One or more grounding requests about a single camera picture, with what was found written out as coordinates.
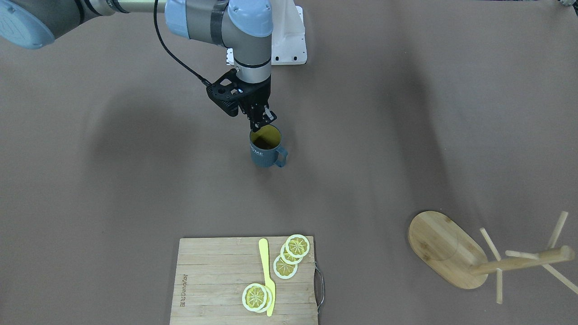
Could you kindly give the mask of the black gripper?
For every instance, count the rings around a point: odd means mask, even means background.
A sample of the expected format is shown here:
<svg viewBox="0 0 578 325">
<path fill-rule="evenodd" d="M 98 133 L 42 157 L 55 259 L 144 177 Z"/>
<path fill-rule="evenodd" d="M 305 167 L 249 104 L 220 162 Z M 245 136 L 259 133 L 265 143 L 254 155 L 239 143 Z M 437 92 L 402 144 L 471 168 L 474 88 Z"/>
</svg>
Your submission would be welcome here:
<svg viewBox="0 0 578 325">
<path fill-rule="evenodd" d="M 252 131 L 259 131 L 266 125 L 277 119 L 276 114 L 269 109 L 269 97 L 271 92 L 272 76 L 260 83 L 239 84 L 244 97 L 240 99 L 240 109 L 245 115 L 249 115 L 250 127 Z"/>
</svg>

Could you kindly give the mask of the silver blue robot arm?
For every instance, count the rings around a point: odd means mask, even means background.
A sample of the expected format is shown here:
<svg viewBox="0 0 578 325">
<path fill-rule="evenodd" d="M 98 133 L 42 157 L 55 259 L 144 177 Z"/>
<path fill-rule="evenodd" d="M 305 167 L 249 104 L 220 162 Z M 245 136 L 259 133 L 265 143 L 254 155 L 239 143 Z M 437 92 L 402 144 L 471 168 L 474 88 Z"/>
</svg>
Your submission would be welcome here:
<svg viewBox="0 0 578 325">
<path fill-rule="evenodd" d="M 227 115 L 247 116 L 252 131 L 276 120 L 269 106 L 273 8 L 268 0 L 3 0 L 1 35 L 25 49 L 40 49 L 95 17 L 163 13 L 173 34 L 232 49 L 234 65 L 210 82 L 208 97 Z"/>
</svg>

